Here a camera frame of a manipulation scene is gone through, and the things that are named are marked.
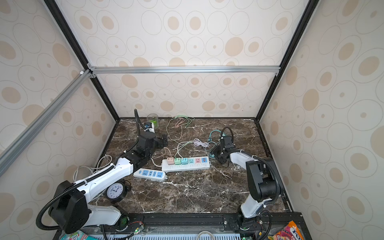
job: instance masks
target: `patterned wallpaper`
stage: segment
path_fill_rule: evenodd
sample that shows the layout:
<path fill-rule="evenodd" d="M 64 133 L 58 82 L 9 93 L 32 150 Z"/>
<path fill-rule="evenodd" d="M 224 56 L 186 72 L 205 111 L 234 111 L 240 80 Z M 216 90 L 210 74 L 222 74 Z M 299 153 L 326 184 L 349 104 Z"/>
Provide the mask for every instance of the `patterned wallpaper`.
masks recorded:
<path fill-rule="evenodd" d="M 279 65 L 308 0 L 57 0 L 93 66 Z"/>
<path fill-rule="evenodd" d="M 40 2 L 2 0 L 0 26 L 1 154 L 82 67 Z"/>
<path fill-rule="evenodd" d="M 99 74 L 120 117 L 254 117 L 274 73 Z"/>
<path fill-rule="evenodd" d="M 383 239 L 384 1 L 317 8 L 261 124 L 315 240 Z"/>
<path fill-rule="evenodd" d="M 36 227 L 37 213 L 52 199 L 58 184 L 73 182 L 77 166 L 95 166 L 114 123 L 86 80 L 0 177 L 1 240 L 53 238 L 56 231 Z M 82 170 L 82 176 L 89 174 Z M 56 225 L 47 213 L 43 223 Z"/>

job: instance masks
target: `white cable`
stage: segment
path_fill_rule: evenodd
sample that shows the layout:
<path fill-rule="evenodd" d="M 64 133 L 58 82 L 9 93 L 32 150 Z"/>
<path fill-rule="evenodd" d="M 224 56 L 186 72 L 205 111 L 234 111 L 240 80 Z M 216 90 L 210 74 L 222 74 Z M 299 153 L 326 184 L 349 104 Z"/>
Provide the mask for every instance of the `white cable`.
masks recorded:
<path fill-rule="evenodd" d="M 109 157 L 110 158 L 109 162 L 107 164 L 105 164 L 104 166 L 102 166 L 102 167 L 98 167 L 99 163 L 101 163 L 101 160 L 103 160 L 105 157 Z M 91 172 L 91 175 L 92 175 L 92 174 L 95 174 L 96 172 L 98 172 L 98 171 L 93 172 L 92 170 L 99 170 L 99 169 L 101 170 L 101 169 L 107 167 L 111 162 L 112 162 L 112 156 L 111 155 L 104 155 L 102 158 L 100 158 L 100 160 L 98 161 L 96 167 L 78 166 L 76 168 L 75 172 L 73 173 L 73 177 L 72 177 L 73 182 L 77 181 L 77 174 L 79 173 L 79 169 L 80 168 L 88 169 Z"/>
<path fill-rule="evenodd" d="M 208 235 L 211 236 L 212 240 L 215 240 L 215 236 L 211 232 L 208 232 L 208 231 L 201 231 L 201 232 L 199 232 L 199 234 L 196 237 L 196 240 L 199 240 L 199 237 L 201 237 L 201 235 L 203 235 L 203 234 L 208 234 Z"/>
<path fill-rule="evenodd" d="M 169 140 L 172 140 L 172 141 L 175 141 L 175 142 L 177 142 L 177 141 L 178 141 L 178 140 L 180 140 L 180 139 L 181 139 L 181 137 L 183 136 L 183 128 L 182 128 L 182 126 L 180 126 L 180 128 L 181 128 L 181 135 L 180 135 L 180 137 L 179 137 L 178 139 L 172 139 L 172 138 L 170 137 L 170 134 L 169 134 L 169 132 L 168 132 L 168 126 L 169 126 L 170 122 L 171 122 L 172 120 L 175 120 L 175 119 L 179 119 L 179 118 L 172 118 L 171 120 L 169 120 L 169 122 L 168 122 L 168 124 L 167 124 L 167 126 L 166 126 L 166 131 L 167 131 L 167 134 L 168 134 Z"/>
<path fill-rule="evenodd" d="M 198 147 L 198 146 L 209 147 L 209 143 L 207 143 L 207 142 L 202 142 L 202 141 L 201 141 L 200 139 L 198 139 L 198 138 L 195 138 L 193 141 L 194 141 L 193 145 L 194 145 L 195 147 Z"/>
<path fill-rule="evenodd" d="M 170 152 L 169 148 L 164 147 L 164 154 L 162 154 L 162 155 L 160 155 L 160 156 L 158 156 L 158 157 L 151 157 L 153 165 L 155 165 L 156 167 L 161 167 L 161 165 L 160 165 L 160 166 L 157 165 L 153 159 L 154 159 L 154 158 L 159 158 L 159 157 L 162 157 L 162 156 L 166 155 L 166 154 L 167 154 L 166 149 L 169 151 L 169 154 L 172 156 L 172 153 Z"/>
<path fill-rule="evenodd" d="M 153 158 L 151 157 L 151 159 L 152 159 L 152 163 L 153 163 L 153 165 L 155 165 L 156 167 L 161 167 L 161 165 L 159 166 L 159 165 L 157 165 L 156 163 L 155 163 L 155 161 L 153 161 Z"/>
<path fill-rule="evenodd" d="M 95 197 L 91 200 L 91 202 L 92 202 L 93 200 L 96 199 L 96 206 L 97 206 L 97 202 L 99 201 L 101 195 L 104 194 L 105 190 L 107 190 L 107 189 L 104 189 L 103 191 L 101 191 L 97 196 L 95 196 Z"/>
<path fill-rule="evenodd" d="M 193 140 L 190 140 L 190 141 L 184 141 L 184 142 L 180 142 L 177 147 L 175 149 L 177 149 L 177 152 L 175 154 L 175 157 L 177 155 L 179 155 L 181 158 L 183 158 L 183 156 L 180 155 L 179 151 L 185 147 L 186 145 L 188 145 L 189 143 L 193 143 L 195 147 L 198 147 L 198 146 L 202 146 L 205 150 L 207 150 L 206 148 L 209 147 L 209 142 L 202 142 L 200 139 L 198 138 L 195 138 Z"/>

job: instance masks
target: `blue and white power strip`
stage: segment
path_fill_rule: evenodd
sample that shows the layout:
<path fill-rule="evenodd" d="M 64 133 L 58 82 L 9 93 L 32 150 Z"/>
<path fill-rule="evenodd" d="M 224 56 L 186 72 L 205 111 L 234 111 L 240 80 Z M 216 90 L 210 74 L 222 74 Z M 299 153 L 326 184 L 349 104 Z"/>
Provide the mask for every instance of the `blue and white power strip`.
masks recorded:
<path fill-rule="evenodd" d="M 165 172 L 146 168 L 140 168 L 139 170 L 133 173 L 133 176 L 156 181 L 164 181 L 165 179 L 167 179 Z"/>
<path fill-rule="evenodd" d="M 209 169 L 210 163 L 208 156 L 204 157 L 185 157 L 185 158 L 173 158 L 169 157 L 163 159 L 161 164 L 161 170 L 164 172 L 178 172 L 189 170 Z"/>

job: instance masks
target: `marble table surface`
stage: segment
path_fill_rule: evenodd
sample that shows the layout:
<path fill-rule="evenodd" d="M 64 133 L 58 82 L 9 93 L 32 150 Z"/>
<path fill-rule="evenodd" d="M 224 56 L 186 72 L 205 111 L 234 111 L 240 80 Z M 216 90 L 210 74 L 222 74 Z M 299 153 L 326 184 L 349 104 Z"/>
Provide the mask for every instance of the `marble table surface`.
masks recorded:
<path fill-rule="evenodd" d="M 170 118 L 162 118 L 156 134 L 167 134 L 166 126 Z M 230 126 L 234 133 L 234 142 L 238 148 L 265 157 L 265 150 L 258 135 L 253 119 L 195 119 L 187 127 L 175 127 L 177 120 L 172 120 L 168 126 L 171 139 L 180 139 L 177 142 L 189 141 L 199 138 L 208 140 L 209 133 L 224 126 Z M 212 134 L 213 141 L 217 142 L 219 133 Z M 122 119 L 115 131 L 106 154 L 116 157 L 130 147 L 136 140 L 136 126 L 134 119 Z M 168 140 L 168 148 L 175 156 L 177 142 Z M 193 144 L 185 146 L 179 151 L 183 157 L 207 156 L 203 147 L 194 147 Z M 157 150 L 154 157 L 164 154 L 164 149 Z M 171 155 L 155 158 L 157 165 L 161 160 Z M 160 170 L 151 161 L 145 168 Z M 128 213 L 232 213 L 245 201 L 249 194 L 246 170 L 238 165 L 222 166 L 215 159 L 211 159 L 211 168 L 207 170 L 194 170 L 183 172 L 169 172 L 164 182 L 134 178 L 132 175 L 124 179 L 132 186 L 132 190 L 119 203 L 120 207 Z M 98 205 L 108 206 L 111 203 L 101 197 Z M 281 199 L 269 205 L 271 212 L 284 212 Z"/>

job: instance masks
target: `snack package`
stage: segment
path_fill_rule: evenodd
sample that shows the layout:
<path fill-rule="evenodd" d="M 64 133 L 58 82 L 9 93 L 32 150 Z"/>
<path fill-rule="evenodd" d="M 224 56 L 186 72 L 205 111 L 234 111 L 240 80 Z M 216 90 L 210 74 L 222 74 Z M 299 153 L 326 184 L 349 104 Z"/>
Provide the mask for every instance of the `snack package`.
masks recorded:
<path fill-rule="evenodd" d="M 273 236 L 268 236 L 269 240 L 304 240 L 295 222 L 290 221 L 280 232 Z"/>
<path fill-rule="evenodd" d="M 88 236 L 79 230 L 71 234 L 65 234 L 60 238 L 60 240 L 97 240 L 97 239 L 91 236 Z"/>

